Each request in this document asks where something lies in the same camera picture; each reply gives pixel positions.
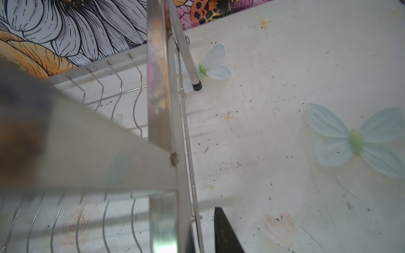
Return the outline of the chrome wire dish rack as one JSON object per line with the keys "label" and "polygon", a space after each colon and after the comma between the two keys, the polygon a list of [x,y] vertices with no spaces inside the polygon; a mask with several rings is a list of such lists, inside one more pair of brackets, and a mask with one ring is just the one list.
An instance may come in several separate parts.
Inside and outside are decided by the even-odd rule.
{"label": "chrome wire dish rack", "polygon": [[202,253],[173,1],[1,2],[1,252]]}

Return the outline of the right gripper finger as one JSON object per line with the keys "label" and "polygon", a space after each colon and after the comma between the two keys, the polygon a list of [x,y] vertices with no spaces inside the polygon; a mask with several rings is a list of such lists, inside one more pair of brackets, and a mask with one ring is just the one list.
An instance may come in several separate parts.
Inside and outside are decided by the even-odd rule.
{"label": "right gripper finger", "polygon": [[214,212],[215,253],[245,253],[223,209]]}

